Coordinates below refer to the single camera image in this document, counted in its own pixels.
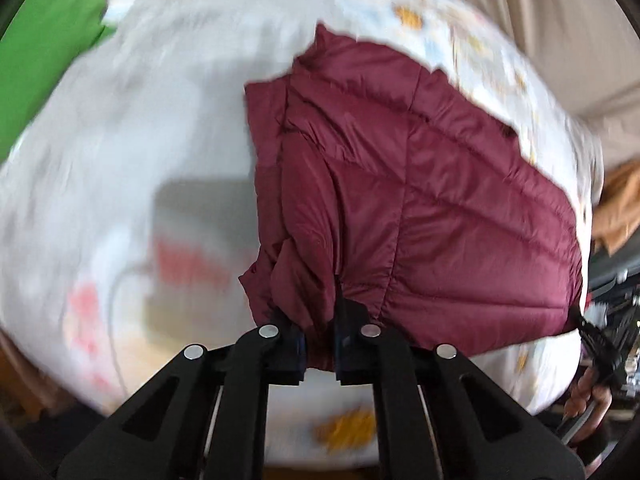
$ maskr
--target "black gripper frame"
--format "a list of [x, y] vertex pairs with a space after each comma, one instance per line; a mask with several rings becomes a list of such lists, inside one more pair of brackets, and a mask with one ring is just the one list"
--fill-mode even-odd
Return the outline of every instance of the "black gripper frame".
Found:
[[[372, 384], [382, 479], [584, 479], [578, 457], [464, 356], [411, 348], [393, 328], [363, 336], [367, 309], [337, 291], [335, 372], [343, 385]], [[272, 323], [277, 336], [256, 328], [231, 347], [178, 354], [57, 478], [261, 479], [269, 384], [296, 385], [306, 369], [300, 330]]]
[[[572, 323], [578, 329], [582, 344], [593, 360], [597, 384], [606, 384], [619, 390], [626, 383], [625, 362], [638, 338], [640, 309], [635, 307], [629, 315], [628, 326], [622, 331], [617, 342], [611, 341], [598, 327], [589, 323], [579, 308], [569, 310]], [[556, 435], [564, 444], [569, 444], [596, 409], [596, 400], [591, 399], [581, 415], [563, 420], [556, 429]]]

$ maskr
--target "green fabric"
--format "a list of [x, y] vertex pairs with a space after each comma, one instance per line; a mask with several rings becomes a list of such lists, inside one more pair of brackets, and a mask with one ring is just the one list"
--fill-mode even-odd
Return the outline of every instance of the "green fabric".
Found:
[[76, 56], [112, 30], [105, 0], [25, 0], [0, 39], [0, 161]]

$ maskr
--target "beige curtain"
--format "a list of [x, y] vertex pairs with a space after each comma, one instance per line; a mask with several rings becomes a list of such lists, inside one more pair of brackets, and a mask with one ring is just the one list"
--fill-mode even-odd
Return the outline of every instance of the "beige curtain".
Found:
[[599, 134], [606, 168], [640, 156], [640, 40], [615, 0], [466, 0]]

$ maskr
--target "brown cloth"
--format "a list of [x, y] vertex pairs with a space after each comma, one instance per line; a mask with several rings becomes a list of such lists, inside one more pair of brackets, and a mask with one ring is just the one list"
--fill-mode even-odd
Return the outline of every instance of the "brown cloth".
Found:
[[3, 361], [11, 367], [2, 370], [0, 388], [14, 396], [30, 418], [37, 420], [41, 410], [56, 415], [75, 402], [71, 394], [31, 364], [2, 330], [0, 352]]
[[622, 247], [640, 226], [640, 160], [607, 173], [600, 204], [593, 212], [591, 238], [609, 254]]

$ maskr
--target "wooden floor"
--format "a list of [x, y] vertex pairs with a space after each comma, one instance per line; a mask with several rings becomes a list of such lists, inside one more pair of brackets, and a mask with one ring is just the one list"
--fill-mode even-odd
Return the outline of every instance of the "wooden floor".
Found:
[[354, 471], [296, 471], [267, 467], [263, 480], [378, 480], [376, 468], [358, 469]]
[[22, 410], [31, 422], [38, 420], [44, 406], [26, 384], [22, 381], [12, 364], [8, 361], [4, 352], [0, 348], [0, 390], [4, 393], [2, 396], [5, 402], [8, 399], [14, 400], [20, 405]]

